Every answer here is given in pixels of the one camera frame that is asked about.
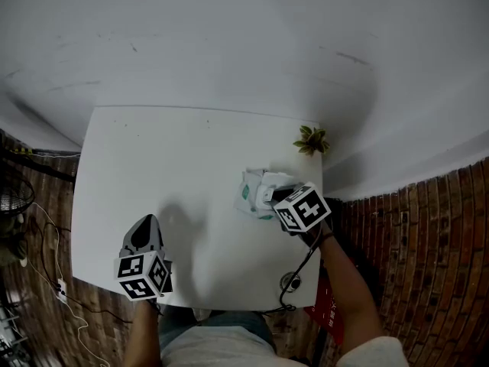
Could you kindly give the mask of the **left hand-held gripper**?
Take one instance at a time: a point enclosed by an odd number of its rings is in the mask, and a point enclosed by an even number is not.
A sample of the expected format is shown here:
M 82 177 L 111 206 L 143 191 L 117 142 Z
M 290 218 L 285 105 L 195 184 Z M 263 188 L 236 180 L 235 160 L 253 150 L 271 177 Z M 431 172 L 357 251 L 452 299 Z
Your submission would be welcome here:
M 139 219 L 125 234 L 115 260 L 115 280 L 131 301 L 164 297 L 173 292 L 172 264 L 163 248 L 155 215 Z

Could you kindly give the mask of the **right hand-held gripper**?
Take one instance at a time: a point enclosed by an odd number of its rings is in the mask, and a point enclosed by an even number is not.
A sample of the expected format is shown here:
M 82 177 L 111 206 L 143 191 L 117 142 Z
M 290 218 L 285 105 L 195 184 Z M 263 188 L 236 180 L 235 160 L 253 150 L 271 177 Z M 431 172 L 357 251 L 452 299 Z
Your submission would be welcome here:
M 273 210 L 282 230 L 306 245 L 315 243 L 322 233 L 323 220 L 332 212 L 312 182 L 277 188 L 273 192 Z

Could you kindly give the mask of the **tissue pack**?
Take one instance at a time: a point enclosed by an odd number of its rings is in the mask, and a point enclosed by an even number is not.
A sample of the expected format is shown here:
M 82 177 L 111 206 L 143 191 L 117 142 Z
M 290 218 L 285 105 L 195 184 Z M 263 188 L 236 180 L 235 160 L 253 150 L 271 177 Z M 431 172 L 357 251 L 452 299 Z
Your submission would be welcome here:
M 258 219 L 276 216 L 274 207 L 288 197 L 299 184 L 296 177 L 265 169 L 247 169 L 234 201 L 234 208 Z

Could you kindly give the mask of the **person's left forearm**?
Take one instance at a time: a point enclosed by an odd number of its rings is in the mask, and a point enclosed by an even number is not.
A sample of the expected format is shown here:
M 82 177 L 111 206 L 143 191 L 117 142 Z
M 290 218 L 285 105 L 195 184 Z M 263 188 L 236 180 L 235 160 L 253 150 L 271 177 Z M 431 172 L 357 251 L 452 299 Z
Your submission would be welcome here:
M 123 367 L 161 367 L 158 315 L 147 301 L 136 303 Z

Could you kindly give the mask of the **person's right forearm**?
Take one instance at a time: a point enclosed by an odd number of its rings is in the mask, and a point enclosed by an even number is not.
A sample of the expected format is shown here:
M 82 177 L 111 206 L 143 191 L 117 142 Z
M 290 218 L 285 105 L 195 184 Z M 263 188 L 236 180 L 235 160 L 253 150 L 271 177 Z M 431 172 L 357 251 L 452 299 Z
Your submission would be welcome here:
M 322 242 L 319 245 L 333 297 L 344 324 L 342 353 L 383 336 L 384 331 L 372 294 L 332 230 L 323 222 L 320 226 Z

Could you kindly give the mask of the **small green potted plant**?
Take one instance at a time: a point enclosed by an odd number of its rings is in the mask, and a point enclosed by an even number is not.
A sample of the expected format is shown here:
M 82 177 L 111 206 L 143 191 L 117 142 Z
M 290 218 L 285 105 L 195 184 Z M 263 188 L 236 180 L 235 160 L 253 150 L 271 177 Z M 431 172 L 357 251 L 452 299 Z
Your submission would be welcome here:
M 300 126 L 301 139 L 293 143 L 299 148 L 299 153 L 312 157 L 316 152 L 325 154 L 330 145 L 325 139 L 325 129 L 310 128 L 306 125 Z

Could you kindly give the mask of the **white table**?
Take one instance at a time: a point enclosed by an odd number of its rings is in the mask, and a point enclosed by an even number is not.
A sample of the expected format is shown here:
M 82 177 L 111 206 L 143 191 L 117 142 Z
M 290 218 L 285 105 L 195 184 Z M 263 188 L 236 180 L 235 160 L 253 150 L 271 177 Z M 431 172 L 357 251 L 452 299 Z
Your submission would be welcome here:
M 322 185 L 322 159 L 299 153 L 301 121 L 243 112 L 110 106 L 94 110 L 76 176 L 72 273 L 121 293 L 115 259 L 126 232 L 158 218 L 173 292 L 163 304 L 267 311 L 316 301 L 319 256 L 277 220 L 234 208 L 247 169 Z M 293 293 L 280 279 L 301 277 Z

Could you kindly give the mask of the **red box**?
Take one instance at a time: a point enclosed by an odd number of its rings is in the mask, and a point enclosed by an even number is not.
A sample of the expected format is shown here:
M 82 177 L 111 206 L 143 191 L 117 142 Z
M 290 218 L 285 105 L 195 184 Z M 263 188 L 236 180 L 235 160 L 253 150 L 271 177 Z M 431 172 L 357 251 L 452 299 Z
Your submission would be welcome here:
M 344 323 L 332 292 L 324 261 L 320 262 L 316 302 L 305 307 L 306 313 L 332 336 L 336 345 L 343 344 Z

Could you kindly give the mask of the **person's light shirt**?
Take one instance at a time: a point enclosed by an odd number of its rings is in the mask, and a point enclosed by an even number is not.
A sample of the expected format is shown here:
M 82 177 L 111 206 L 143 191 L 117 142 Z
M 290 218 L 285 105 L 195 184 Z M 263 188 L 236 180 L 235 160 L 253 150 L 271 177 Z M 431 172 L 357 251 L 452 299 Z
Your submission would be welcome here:
M 161 350 L 163 367 L 308 367 L 279 357 L 241 326 L 196 326 Z M 335 367 L 409 367 L 400 341 L 381 336 L 344 354 Z

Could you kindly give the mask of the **black stair railing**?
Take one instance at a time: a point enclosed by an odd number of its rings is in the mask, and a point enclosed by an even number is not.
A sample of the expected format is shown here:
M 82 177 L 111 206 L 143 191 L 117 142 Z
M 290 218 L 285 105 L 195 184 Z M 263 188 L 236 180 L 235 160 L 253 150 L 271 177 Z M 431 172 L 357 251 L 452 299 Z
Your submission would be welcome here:
M 0 367 L 30 367 L 24 347 L 28 337 L 18 327 L 19 318 L 12 307 L 0 303 Z

